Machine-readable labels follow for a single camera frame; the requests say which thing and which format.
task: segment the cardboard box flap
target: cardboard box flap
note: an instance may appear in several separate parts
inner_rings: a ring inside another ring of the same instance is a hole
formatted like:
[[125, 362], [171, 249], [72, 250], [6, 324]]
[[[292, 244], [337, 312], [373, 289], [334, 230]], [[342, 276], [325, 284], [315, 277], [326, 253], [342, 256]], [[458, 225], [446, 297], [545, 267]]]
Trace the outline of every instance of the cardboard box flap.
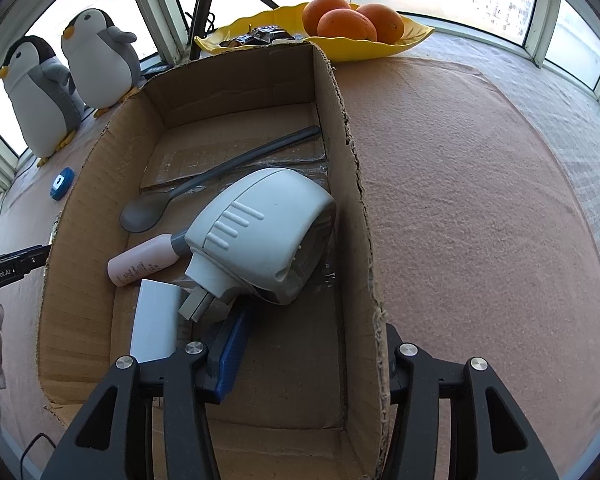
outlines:
[[313, 47], [278, 45], [257, 56], [241, 50], [209, 57], [152, 78], [144, 91], [167, 128], [246, 110], [311, 103]]

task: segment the penguin plush toy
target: penguin plush toy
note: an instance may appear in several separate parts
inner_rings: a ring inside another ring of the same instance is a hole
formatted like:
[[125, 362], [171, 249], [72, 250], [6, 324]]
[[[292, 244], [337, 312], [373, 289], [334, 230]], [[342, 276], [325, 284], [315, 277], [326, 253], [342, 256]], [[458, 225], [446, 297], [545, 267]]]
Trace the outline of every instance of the penguin plush toy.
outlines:
[[45, 40], [23, 36], [9, 47], [0, 79], [40, 167], [71, 142], [82, 120], [84, 103], [69, 69]]
[[62, 52], [78, 93], [97, 108], [95, 117], [138, 91], [140, 61], [131, 46], [136, 39], [99, 9], [83, 10], [64, 29]]

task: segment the yellow plate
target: yellow plate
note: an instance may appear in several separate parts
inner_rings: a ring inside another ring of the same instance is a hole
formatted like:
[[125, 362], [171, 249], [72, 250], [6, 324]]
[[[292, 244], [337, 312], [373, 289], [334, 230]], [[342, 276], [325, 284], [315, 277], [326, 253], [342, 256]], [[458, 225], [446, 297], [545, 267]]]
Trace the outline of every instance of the yellow plate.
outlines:
[[[291, 35], [302, 34], [304, 36], [306, 32], [302, 26], [302, 9], [305, 6], [306, 3], [294, 7], [278, 7], [273, 10], [265, 10], [249, 18], [240, 18], [231, 25], [218, 28], [218, 30], [207, 36], [204, 40], [196, 36], [195, 42], [204, 51], [215, 55], [232, 50], [254, 48], [253, 46], [237, 46], [232, 48], [220, 46], [222, 41], [248, 33], [250, 25], [251, 28], [261, 27], [262, 25], [277, 25]], [[356, 9], [357, 7], [357, 5], [351, 4], [352, 9]], [[404, 16], [402, 16], [402, 21], [404, 21], [404, 35], [397, 43], [392, 45], [377, 41], [349, 40], [349, 38], [322, 38], [320, 36], [312, 36], [306, 38], [304, 41], [310, 41], [318, 45], [332, 62], [361, 61], [404, 52], [416, 46], [416, 44], [422, 43], [435, 30], [435, 28], [421, 25]]]

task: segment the blue brush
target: blue brush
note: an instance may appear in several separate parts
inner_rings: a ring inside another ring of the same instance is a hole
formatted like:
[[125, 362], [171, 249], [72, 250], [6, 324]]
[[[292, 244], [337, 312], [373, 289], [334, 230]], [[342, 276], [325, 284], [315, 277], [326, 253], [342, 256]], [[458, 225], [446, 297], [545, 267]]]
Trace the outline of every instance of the blue brush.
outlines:
[[204, 338], [209, 347], [202, 386], [206, 402], [220, 404], [233, 389], [251, 334], [254, 301], [247, 296], [237, 298], [227, 318], [213, 325]]

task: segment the blue tape measure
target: blue tape measure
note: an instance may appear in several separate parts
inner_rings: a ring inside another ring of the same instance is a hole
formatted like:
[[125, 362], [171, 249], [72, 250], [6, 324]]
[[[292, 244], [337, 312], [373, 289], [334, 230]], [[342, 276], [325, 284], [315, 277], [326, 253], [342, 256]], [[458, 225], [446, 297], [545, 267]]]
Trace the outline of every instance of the blue tape measure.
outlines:
[[69, 188], [74, 181], [74, 175], [74, 170], [71, 168], [64, 168], [64, 170], [56, 176], [56, 179], [51, 186], [51, 198], [60, 200], [66, 192], [69, 191]]

